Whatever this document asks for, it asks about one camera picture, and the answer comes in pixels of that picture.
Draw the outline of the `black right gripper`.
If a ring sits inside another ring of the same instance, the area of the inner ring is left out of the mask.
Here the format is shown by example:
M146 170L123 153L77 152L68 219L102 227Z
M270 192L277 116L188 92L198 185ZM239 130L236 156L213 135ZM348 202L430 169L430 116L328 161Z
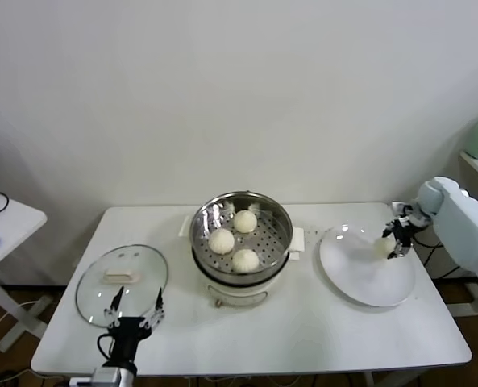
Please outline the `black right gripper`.
M387 238L392 233L397 242L387 255L388 260L403 257L409 253L414 233L413 225L409 222L407 217L395 218L394 220L385 224L385 228L382 231L381 237Z

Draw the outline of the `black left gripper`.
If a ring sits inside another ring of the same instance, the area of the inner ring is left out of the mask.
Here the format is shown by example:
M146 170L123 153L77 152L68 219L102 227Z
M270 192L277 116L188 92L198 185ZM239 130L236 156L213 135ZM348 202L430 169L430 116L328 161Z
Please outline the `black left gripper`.
M103 363L104 367L135 368L135 356L139 343L149 338L152 329L156 329L164 319L162 288L159 288L154 308L143 317L120 318L118 316L123 293L124 286L121 286L113 297L110 307L104 309L108 331L103 337L113 339L112 349L107 354L103 353L106 359Z

